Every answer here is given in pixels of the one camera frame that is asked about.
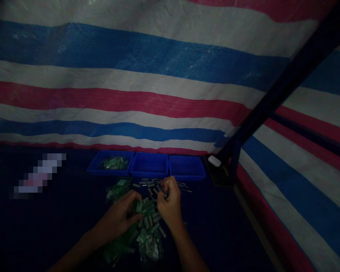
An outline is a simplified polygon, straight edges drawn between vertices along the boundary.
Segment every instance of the person's left hand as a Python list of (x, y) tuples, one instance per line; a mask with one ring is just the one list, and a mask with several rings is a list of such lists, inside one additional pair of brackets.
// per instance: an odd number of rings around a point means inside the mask
[(141, 220), (144, 215), (137, 213), (127, 218), (127, 212), (131, 210), (133, 201), (142, 201), (142, 197), (134, 190), (129, 191), (125, 196), (113, 204), (101, 220), (90, 230), (91, 237), (96, 247), (116, 239), (123, 234), (132, 224)]

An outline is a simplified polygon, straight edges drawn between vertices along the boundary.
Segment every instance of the blue plastic tray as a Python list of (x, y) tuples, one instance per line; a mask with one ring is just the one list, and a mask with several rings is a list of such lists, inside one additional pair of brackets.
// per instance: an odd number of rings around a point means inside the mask
[[(130, 162), (126, 170), (102, 170), (100, 169), (101, 163), (103, 159), (109, 158), (112, 156), (123, 156), (126, 157)], [(87, 171), (90, 172), (94, 176), (129, 176), (130, 168), (133, 162), (134, 152), (131, 151), (105, 151), (101, 150), (92, 160), (90, 166)]]
[(199, 157), (170, 156), (170, 175), (178, 181), (200, 181), (206, 178)]
[(168, 156), (137, 152), (133, 160), (131, 174), (142, 178), (165, 178), (168, 176)]

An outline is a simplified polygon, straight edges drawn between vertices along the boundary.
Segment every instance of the tarp wall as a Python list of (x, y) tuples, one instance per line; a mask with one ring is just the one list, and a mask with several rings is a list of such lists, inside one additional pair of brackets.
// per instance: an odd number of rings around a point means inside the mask
[(0, 142), (217, 153), (334, 3), (0, 1)]
[[(340, 143), (340, 47), (277, 113)], [(240, 186), (284, 263), (340, 271), (340, 157), (269, 119), (240, 165)]]

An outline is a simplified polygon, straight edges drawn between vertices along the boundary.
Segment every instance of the dark table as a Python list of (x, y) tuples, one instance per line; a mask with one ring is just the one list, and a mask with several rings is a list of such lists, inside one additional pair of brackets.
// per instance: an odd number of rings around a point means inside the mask
[[(37, 166), (43, 153), (66, 153), (67, 161), (43, 193), (32, 199), (9, 199), (12, 187)], [(106, 188), (117, 178), (92, 177), (86, 172), (96, 154), (97, 150), (0, 145), (2, 270), (45, 271), (102, 217), (109, 208)], [(211, 271), (274, 271), (231, 188), (214, 186), (209, 173), (205, 180), (187, 185), (193, 193), (183, 192), (183, 220)], [(146, 189), (141, 190), (145, 197)], [(178, 270), (174, 242), (161, 224), (167, 234), (164, 263), (168, 270)], [(139, 271), (138, 253), (124, 256), (116, 269)]]

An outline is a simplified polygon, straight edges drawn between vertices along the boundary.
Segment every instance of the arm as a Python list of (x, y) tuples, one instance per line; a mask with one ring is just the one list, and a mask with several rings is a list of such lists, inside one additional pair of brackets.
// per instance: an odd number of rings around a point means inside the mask
[(175, 178), (166, 178), (161, 185), (169, 190), (169, 197), (165, 200), (163, 192), (158, 194), (158, 209), (174, 238), (183, 271), (209, 272), (181, 219), (180, 190)]
[(141, 220), (142, 214), (135, 214), (131, 218), (126, 217), (127, 211), (131, 208), (135, 199), (141, 201), (142, 197), (133, 190), (119, 199), (94, 228), (87, 232), (63, 258), (49, 269), (49, 272), (70, 271), (96, 249), (116, 239), (132, 224)]

